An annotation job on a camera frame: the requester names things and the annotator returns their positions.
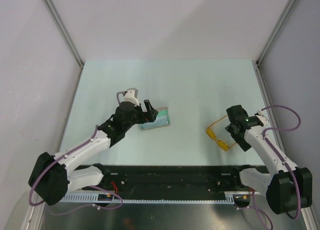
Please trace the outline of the grey glasses case green lining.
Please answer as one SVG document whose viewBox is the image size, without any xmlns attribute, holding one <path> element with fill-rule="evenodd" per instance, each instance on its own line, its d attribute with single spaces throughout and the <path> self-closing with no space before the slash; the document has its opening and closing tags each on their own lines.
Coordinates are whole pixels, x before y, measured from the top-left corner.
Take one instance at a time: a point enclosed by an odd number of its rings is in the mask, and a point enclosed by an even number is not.
<svg viewBox="0 0 320 230">
<path fill-rule="evenodd" d="M 158 111 L 158 115 L 154 122 L 140 124 L 139 128 L 141 131 L 153 130 L 161 127 L 170 126 L 171 120 L 169 116 L 169 108 L 168 107 L 160 107 L 156 109 Z"/>
</svg>

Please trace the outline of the yellow sunglasses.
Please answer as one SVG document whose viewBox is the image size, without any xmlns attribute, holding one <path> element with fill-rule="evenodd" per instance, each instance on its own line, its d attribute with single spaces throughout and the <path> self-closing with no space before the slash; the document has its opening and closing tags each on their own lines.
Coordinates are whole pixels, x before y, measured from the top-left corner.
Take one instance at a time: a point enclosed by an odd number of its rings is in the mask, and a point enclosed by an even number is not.
<svg viewBox="0 0 320 230">
<path fill-rule="evenodd" d="M 211 123 L 205 130 L 205 133 L 207 134 L 207 136 L 211 140 L 213 140 L 220 149 L 222 149 L 225 152 L 229 151 L 230 149 L 232 149 L 234 146 L 237 145 L 235 141 L 233 141 L 232 143 L 230 143 L 229 141 L 228 143 L 226 139 L 221 138 L 221 135 L 217 135 L 217 133 L 222 134 L 222 130 L 226 131 L 225 128 L 221 127 L 221 124 L 225 123 L 226 121 L 227 121 L 227 115 Z"/>
</svg>

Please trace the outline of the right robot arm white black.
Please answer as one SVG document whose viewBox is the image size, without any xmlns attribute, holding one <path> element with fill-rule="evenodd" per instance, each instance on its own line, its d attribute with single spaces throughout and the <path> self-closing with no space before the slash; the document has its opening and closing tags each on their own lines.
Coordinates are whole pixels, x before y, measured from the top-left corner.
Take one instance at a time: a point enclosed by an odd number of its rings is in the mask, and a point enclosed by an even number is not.
<svg viewBox="0 0 320 230">
<path fill-rule="evenodd" d="M 268 170 L 261 173 L 253 166 L 240 166 L 236 175 L 230 178 L 231 186 L 235 190 L 250 187 L 266 198 L 275 214 L 295 211 L 295 215 L 289 217 L 299 218 L 301 210 L 312 204 L 310 170 L 298 167 L 269 139 L 270 122 L 262 110 L 249 116 L 241 105 L 235 105 L 227 108 L 226 113 L 229 120 L 226 131 L 243 151 L 254 149 Z"/>
</svg>

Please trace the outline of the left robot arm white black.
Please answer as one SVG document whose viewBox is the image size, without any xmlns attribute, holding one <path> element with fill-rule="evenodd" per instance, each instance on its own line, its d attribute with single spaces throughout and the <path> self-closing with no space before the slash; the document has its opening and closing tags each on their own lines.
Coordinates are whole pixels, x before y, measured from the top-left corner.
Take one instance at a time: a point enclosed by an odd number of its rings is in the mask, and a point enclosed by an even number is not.
<svg viewBox="0 0 320 230">
<path fill-rule="evenodd" d="M 140 104 L 123 101 L 115 113 L 106 122 L 97 125 L 92 136 L 79 146 L 55 155 L 47 152 L 41 154 L 28 180 L 31 187 L 29 196 L 37 193 L 42 202 L 54 205 L 74 190 L 108 188 L 111 172 L 105 166 L 95 163 L 83 169 L 78 167 L 94 155 L 113 147 L 134 125 L 155 122 L 158 110 L 152 107 L 149 100 L 145 100 L 144 104 L 145 111 Z"/>
</svg>

